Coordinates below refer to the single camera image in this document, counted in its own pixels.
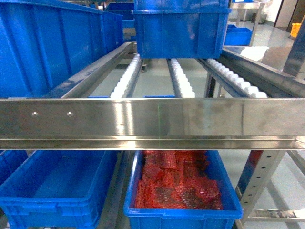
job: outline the red bubble wrap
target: red bubble wrap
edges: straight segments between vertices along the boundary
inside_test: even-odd
[[[160,168],[177,168],[176,152],[173,150],[159,151],[156,154],[156,164]]]
[[[164,175],[164,171],[157,165],[147,164],[143,168],[142,180],[151,179],[153,181],[160,181]]]
[[[163,178],[162,178],[162,185],[164,187],[175,187],[179,185],[180,178],[179,174],[177,174],[176,169],[165,169]]]
[[[146,150],[136,208],[223,209],[217,182],[210,180],[206,151]]]
[[[220,195],[216,180],[207,177],[188,179],[188,183],[197,191],[197,195],[204,203],[209,203]]]

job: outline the crate handle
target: crate handle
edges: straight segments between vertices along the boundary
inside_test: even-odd
[[[55,203],[29,203],[23,206],[27,212],[52,213],[57,212],[57,204]]]

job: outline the yellow container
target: yellow container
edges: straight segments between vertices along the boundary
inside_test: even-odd
[[[297,34],[299,33],[301,25],[302,25],[301,23],[293,23],[292,24],[292,29],[291,29],[291,33],[290,33],[290,35],[292,37],[297,37]]]

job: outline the blue plastic crate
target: blue plastic crate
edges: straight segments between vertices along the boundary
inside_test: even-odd
[[[133,20],[123,20],[123,28],[134,28],[134,19]]]
[[[0,97],[41,97],[112,51],[104,17],[57,0],[0,0]]]
[[[142,58],[219,58],[230,11],[134,10],[138,53]]]
[[[35,152],[0,186],[0,206],[10,228],[94,229],[116,155],[116,151]]]
[[[134,0],[135,10],[197,10],[227,8],[229,0]]]
[[[123,20],[133,20],[132,10],[134,10],[133,2],[111,2],[105,11],[123,15]]]
[[[28,158],[25,150],[0,151],[0,185]]]
[[[248,28],[237,28],[234,25],[228,26],[224,45],[249,45],[252,31]]]
[[[131,178],[124,203],[131,229],[231,229],[235,219],[243,214],[241,204],[232,187],[218,151],[208,151],[210,162],[206,173],[217,181],[224,210],[136,209],[134,208],[138,182],[142,175],[143,154],[135,155]]]
[[[124,43],[122,15],[104,12],[103,19],[106,47],[110,52]]]

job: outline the metal shelf frame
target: metal shelf frame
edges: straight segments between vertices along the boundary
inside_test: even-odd
[[[127,42],[45,98],[0,100],[0,148],[256,149],[250,153],[236,187],[244,218],[235,226],[242,228],[246,220],[305,220],[303,211],[252,212],[287,150],[303,167],[304,162],[294,151],[305,149],[303,80],[224,51],[221,63],[275,98],[248,98],[207,60],[198,60],[209,72],[206,98],[85,99],[121,59],[135,53],[134,43]],[[212,98],[216,82],[221,85],[219,95],[224,88],[235,98]],[[277,98],[272,91],[281,96]],[[115,192],[108,196],[110,208],[103,211],[101,228],[116,227],[124,195],[122,181],[128,180],[126,165],[131,158],[128,152],[122,155],[112,181]]]

